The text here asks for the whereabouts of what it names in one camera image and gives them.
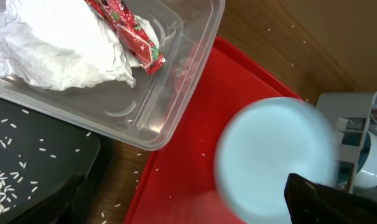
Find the white napkin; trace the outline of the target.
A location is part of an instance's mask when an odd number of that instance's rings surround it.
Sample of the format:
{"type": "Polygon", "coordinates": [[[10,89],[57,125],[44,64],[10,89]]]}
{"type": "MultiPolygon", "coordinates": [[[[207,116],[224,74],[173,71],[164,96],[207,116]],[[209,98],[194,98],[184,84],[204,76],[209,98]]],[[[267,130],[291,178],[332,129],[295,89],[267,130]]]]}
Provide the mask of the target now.
{"type": "MultiPolygon", "coordinates": [[[[149,21],[134,17],[159,48],[149,21]]],[[[134,67],[143,68],[85,0],[0,1],[0,78],[55,91],[108,81],[134,86],[134,67]]]]}

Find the light blue plate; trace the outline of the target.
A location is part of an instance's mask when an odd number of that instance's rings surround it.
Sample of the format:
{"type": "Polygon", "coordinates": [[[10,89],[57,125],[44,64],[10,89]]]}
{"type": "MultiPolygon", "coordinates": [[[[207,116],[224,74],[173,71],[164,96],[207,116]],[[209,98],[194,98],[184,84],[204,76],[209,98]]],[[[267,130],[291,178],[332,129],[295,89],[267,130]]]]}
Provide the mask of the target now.
{"type": "Polygon", "coordinates": [[[332,186],[336,145],[326,118],[295,98],[267,98],[239,111],[215,152],[217,191],[245,223],[290,223],[284,198],[289,174],[332,186]]]}

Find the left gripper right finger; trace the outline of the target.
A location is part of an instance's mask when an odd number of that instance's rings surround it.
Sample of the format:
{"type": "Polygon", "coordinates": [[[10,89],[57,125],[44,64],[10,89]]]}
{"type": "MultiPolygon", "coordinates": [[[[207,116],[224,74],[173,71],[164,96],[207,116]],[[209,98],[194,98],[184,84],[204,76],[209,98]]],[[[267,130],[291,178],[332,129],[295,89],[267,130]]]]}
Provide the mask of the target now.
{"type": "Polygon", "coordinates": [[[284,198],[292,224],[377,224],[377,203],[302,176],[288,175],[284,198]]]}

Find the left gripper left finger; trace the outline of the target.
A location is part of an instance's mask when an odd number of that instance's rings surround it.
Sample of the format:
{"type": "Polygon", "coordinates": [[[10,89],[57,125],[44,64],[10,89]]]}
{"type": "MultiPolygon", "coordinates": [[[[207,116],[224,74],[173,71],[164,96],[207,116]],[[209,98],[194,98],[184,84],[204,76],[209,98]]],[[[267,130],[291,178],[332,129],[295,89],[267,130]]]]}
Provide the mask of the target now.
{"type": "Polygon", "coordinates": [[[85,174],[75,174],[56,192],[17,217],[18,224],[85,223],[92,186],[85,174]]]}

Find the food scraps and rice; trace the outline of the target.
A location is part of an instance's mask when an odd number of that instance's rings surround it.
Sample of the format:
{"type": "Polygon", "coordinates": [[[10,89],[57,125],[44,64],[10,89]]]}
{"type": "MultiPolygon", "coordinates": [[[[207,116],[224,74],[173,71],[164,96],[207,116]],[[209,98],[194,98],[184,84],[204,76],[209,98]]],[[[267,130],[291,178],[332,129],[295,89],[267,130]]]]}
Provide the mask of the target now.
{"type": "Polygon", "coordinates": [[[99,150],[90,131],[0,101],[0,213],[87,173],[99,150]]]}

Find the red snack wrapper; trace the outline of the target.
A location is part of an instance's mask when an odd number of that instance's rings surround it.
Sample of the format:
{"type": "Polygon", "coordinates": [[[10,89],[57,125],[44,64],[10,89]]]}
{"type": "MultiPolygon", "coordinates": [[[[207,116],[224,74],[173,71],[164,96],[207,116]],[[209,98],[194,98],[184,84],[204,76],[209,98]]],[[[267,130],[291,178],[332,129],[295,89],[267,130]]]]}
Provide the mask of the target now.
{"type": "Polygon", "coordinates": [[[163,66],[164,56],[123,0],[85,2],[109,24],[148,75],[153,75],[163,66]]]}

